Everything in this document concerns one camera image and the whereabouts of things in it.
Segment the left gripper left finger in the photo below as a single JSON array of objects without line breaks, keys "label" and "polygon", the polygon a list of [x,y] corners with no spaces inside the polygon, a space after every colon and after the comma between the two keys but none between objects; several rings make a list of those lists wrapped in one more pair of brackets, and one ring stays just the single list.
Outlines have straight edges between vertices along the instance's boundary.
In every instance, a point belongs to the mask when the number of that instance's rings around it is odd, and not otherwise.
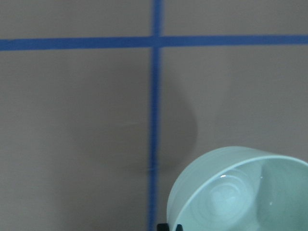
[{"label": "left gripper left finger", "polygon": [[169,231],[169,225],[167,223],[159,223],[156,226],[157,231]]}]

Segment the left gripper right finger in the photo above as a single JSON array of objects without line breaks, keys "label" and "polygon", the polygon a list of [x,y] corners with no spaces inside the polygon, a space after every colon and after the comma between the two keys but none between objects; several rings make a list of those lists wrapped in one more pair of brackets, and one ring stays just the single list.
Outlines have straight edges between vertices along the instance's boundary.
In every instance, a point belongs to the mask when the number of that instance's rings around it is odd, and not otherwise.
[{"label": "left gripper right finger", "polygon": [[178,224],[176,227],[176,231],[183,231],[183,227],[181,224]]}]

